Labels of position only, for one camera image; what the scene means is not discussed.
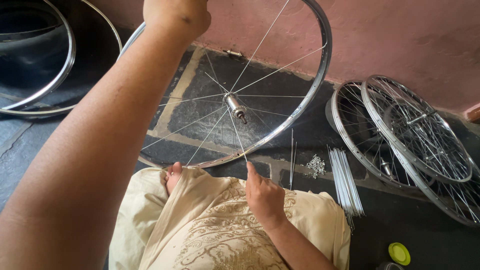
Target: hand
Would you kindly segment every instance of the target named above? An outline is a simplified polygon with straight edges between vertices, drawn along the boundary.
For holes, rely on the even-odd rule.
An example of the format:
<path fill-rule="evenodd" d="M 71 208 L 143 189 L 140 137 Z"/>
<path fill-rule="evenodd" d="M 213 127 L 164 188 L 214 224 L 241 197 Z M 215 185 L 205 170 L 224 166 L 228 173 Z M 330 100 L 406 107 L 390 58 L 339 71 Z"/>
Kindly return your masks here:
<path fill-rule="evenodd" d="M 285 190 L 272 180 L 259 175 L 251 162 L 247 162 L 247 169 L 247 203 L 264 230 L 268 233 L 289 222 L 283 211 Z"/>
<path fill-rule="evenodd" d="M 144 20 L 150 32 L 158 28 L 171 30 L 172 38 L 185 39 L 188 44 L 210 26 L 212 17 L 207 0 L 145 0 Z"/>

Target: wheel hub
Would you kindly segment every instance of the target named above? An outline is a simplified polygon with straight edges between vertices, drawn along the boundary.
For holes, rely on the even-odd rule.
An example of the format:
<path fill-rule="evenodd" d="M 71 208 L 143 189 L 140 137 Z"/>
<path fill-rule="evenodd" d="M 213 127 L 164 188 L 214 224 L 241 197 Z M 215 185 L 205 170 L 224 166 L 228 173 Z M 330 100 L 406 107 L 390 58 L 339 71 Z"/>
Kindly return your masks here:
<path fill-rule="evenodd" d="M 245 119 L 245 112 L 247 111 L 247 107 L 240 105 L 235 99 L 234 94 L 225 94 L 225 96 L 223 97 L 223 102 L 230 107 L 232 117 L 238 118 L 242 120 L 244 124 L 247 124 L 247 120 Z"/>

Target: wrist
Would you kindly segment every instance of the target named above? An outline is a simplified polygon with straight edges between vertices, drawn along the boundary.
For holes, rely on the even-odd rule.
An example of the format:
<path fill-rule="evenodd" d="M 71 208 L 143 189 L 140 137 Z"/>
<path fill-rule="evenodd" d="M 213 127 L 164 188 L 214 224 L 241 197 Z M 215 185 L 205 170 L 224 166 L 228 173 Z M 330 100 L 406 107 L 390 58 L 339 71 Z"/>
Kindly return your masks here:
<path fill-rule="evenodd" d="M 168 40 L 174 48 L 187 48 L 195 38 L 182 27 L 171 27 L 164 24 L 146 24 L 143 35 L 156 41 Z"/>
<path fill-rule="evenodd" d="M 263 226 L 265 232 L 269 235 L 288 228 L 292 223 L 287 219 L 287 216 L 283 215 L 274 222 L 270 222 Z"/>

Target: cream dress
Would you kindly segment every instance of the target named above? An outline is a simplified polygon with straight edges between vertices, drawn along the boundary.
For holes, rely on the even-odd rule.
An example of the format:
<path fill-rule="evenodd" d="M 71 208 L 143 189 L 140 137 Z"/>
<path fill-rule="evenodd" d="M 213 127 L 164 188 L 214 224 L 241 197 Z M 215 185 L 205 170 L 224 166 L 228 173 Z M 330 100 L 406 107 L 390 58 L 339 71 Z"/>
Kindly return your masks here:
<path fill-rule="evenodd" d="M 109 253 L 110 270 L 289 269 L 250 212 L 245 181 L 184 167 L 170 197 L 165 170 L 130 181 Z M 288 220 L 339 269 L 348 269 L 350 228 L 326 192 L 285 190 Z"/>

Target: person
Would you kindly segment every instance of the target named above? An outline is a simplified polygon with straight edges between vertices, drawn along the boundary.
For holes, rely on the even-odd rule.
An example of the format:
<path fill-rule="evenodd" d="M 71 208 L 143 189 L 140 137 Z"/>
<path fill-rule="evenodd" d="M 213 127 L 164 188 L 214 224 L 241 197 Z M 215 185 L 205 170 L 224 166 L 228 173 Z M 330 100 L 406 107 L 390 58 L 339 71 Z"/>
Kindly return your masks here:
<path fill-rule="evenodd" d="M 0 214 L 0 269 L 347 269 L 329 195 L 174 164 L 130 175 L 207 0 L 145 0 L 146 28 L 60 123 Z"/>

